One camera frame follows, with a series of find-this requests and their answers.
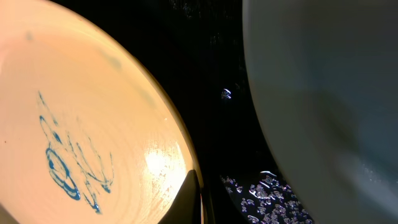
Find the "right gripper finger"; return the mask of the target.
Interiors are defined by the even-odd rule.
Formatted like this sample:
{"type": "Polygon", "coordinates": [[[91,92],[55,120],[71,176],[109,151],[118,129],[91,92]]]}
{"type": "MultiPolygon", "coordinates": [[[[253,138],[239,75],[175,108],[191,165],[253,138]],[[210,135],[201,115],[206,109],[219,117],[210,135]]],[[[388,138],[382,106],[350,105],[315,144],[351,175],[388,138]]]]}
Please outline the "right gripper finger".
{"type": "Polygon", "coordinates": [[[159,224],[200,224],[200,185],[195,170],[190,170],[171,207],[159,224]]]}

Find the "yellow plate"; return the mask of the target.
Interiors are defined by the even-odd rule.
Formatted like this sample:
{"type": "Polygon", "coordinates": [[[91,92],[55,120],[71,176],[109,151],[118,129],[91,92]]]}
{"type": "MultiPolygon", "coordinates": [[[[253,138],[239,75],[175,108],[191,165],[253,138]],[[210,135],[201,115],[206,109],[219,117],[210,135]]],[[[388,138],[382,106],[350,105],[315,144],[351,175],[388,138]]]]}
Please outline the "yellow plate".
{"type": "Polygon", "coordinates": [[[201,188],[139,61],[58,4],[1,2],[2,223],[159,223],[190,170],[201,188]]]}

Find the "pale green plate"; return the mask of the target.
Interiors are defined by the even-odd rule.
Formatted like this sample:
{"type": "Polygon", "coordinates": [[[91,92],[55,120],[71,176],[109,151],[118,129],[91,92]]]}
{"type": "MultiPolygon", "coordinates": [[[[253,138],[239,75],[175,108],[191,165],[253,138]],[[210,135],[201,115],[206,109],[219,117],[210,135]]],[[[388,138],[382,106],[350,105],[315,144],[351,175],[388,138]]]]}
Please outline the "pale green plate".
{"type": "Polygon", "coordinates": [[[397,2],[243,2],[269,149],[320,223],[397,222],[397,2]]]}

